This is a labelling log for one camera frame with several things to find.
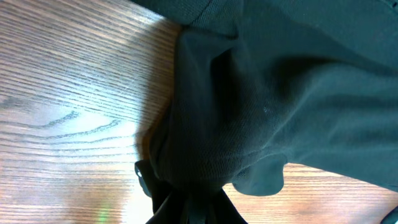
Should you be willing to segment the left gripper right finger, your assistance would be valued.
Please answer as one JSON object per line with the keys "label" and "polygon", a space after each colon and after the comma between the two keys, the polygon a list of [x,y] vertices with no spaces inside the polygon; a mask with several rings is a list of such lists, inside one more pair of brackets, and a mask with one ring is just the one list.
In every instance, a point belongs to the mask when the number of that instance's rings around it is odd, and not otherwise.
{"label": "left gripper right finger", "polygon": [[248,224],[239,214],[224,190],[220,190],[208,206],[206,224]]}

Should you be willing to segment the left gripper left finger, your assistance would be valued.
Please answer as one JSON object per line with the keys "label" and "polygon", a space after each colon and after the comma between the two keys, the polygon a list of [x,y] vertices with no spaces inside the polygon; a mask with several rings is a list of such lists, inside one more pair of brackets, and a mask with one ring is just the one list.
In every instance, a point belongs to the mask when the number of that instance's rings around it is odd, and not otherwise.
{"label": "left gripper left finger", "polygon": [[146,224],[188,224],[186,196],[159,180],[149,160],[134,165],[144,193],[152,199],[153,216]]}

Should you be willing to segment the black Sydrogen garment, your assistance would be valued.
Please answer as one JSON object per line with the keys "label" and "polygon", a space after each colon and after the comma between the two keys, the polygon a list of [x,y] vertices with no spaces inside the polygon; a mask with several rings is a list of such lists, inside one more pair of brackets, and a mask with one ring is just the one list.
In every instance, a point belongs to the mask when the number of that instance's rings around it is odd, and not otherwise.
{"label": "black Sydrogen garment", "polygon": [[168,1],[174,94],[150,143],[176,189],[276,194],[286,163],[397,190],[397,2]]}

